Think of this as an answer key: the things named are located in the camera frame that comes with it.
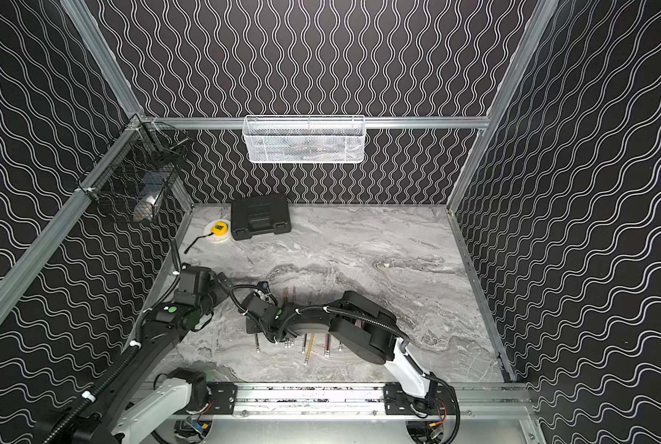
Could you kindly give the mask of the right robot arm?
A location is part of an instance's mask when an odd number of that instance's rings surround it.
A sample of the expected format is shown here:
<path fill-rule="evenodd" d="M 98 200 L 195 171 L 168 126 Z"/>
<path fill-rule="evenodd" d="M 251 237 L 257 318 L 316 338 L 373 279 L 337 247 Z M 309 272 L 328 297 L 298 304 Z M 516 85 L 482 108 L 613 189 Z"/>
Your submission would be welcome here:
<path fill-rule="evenodd" d="M 395 314 L 358 292 L 347 290 L 341 299 L 324 305 L 281 306 L 251 293 L 237 306 L 248 321 L 249 334 L 262 334 L 272 343 L 326 334 L 363 361 L 385 367 L 396 379 L 384 395 L 388 416 L 458 412 L 455 390 L 411 355 L 409 336 L 398 327 Z"/>

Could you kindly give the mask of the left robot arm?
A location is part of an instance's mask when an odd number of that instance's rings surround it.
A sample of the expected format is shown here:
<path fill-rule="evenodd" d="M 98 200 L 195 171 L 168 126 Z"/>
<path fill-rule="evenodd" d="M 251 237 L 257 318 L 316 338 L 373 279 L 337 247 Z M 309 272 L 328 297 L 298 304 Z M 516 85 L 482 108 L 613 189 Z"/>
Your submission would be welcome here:
<path fill-rule="evenodd" d="M 175 370 L 159 390 L 139 403 L 132 397 L 162 359 L 189 333 L 206 327 L 215 308 L 232 294 L 232 283 L 205 266 L 182 265 L 169 301 L 145 311 L 134 336 L 114 364 L 63 408 L 43 414 L 35 443 L 139 443 L 179 411 L 209 405 L 206 378 Z"/>

